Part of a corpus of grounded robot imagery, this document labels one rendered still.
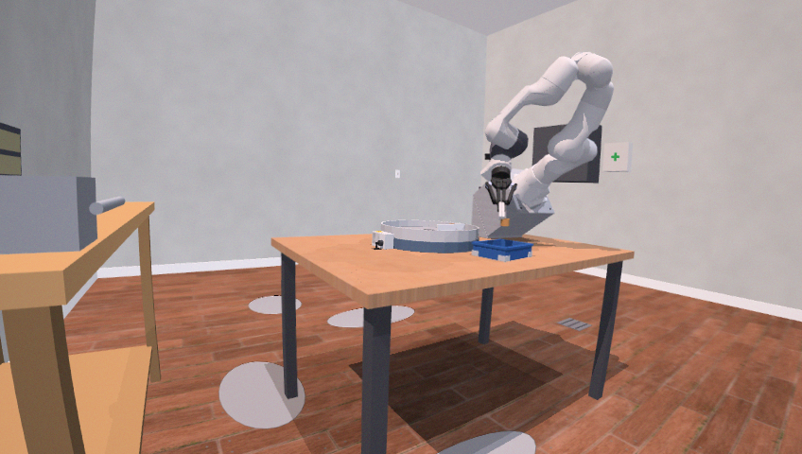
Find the blue crate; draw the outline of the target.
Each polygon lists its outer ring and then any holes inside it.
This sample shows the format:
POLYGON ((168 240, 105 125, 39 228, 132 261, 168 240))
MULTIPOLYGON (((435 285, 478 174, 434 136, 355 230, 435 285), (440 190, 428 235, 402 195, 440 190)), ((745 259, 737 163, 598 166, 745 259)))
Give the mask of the blue crate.
POLYGON ((491 239, 472 242, 472 255, 497 261, 508 262, 516 259, 532 257, 531 243, 508 239, 491 239))

